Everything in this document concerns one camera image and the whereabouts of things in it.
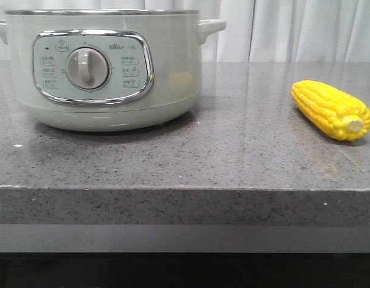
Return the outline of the yellow corn cob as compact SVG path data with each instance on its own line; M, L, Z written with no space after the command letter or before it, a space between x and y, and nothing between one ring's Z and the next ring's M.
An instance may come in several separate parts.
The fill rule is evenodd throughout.
M370 131L370 108L331 85L302 80L292 85L291 95L305 117L332 139L354 141Z

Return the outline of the pale green electric cooking pot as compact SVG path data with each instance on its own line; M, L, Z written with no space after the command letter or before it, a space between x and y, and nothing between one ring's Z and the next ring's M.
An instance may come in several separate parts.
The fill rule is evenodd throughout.
M7 10L0 37L30 115L110 132L186 113L201 93L201 46L225 28L197 10Z

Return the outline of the white pleated curtain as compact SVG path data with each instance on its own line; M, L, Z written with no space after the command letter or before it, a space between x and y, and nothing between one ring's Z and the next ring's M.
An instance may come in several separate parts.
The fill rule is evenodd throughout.
M370 62L370 1L0 1L10 9L199 10L227 22L205 62Z

